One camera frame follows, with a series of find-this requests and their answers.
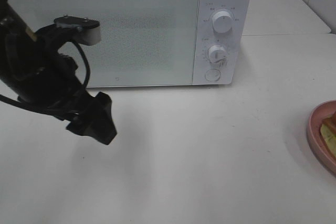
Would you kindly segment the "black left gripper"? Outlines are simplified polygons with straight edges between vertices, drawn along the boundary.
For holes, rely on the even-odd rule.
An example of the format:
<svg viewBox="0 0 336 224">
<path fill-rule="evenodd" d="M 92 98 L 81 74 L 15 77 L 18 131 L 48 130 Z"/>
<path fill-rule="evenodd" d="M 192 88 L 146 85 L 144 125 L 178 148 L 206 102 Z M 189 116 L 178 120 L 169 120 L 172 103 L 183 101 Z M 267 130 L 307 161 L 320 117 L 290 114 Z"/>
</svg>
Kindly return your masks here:
<svg viewBox="0 0 336 224">
<path fill-rule="evenodd" d="M 109 145 L 117 135 L 111 116 L 112 100 L 103 92 L 95 97 L 87 92 L 90 68 L 81 44 L 72 37 L 75 32 L 75 29 L 58 28 L 55 24 L 37 31 L 34 67 L 24 80 L 19 81 L 18 101 L 42 113 L 70 113 L 68 131 Z M 68 42 L 77 48 L 84 61 L 86 76 L 83 83 L 76 77 L 78 66 L 74 59 L 58 51 Z"/>
</svg>

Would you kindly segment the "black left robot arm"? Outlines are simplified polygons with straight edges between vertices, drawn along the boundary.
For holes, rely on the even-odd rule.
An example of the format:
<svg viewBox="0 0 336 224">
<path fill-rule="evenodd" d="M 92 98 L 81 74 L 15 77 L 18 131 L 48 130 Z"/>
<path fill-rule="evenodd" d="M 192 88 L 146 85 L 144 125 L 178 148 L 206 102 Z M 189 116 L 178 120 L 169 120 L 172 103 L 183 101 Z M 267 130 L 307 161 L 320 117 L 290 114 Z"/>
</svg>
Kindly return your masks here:
<svg viewBox="0 0 336 224">
<path fill-rule="evenodd" d="M 87 91 L 90 66 L 82 45 L 101 40 L 96 20 L 61 16 L 32 31 L 1 0 L 1 81 L 17 94 L 1 101 L 14 107 L 68 121 L 67 130 L 109 145 L 117 135 L 111 98 Z"/>
</svg>

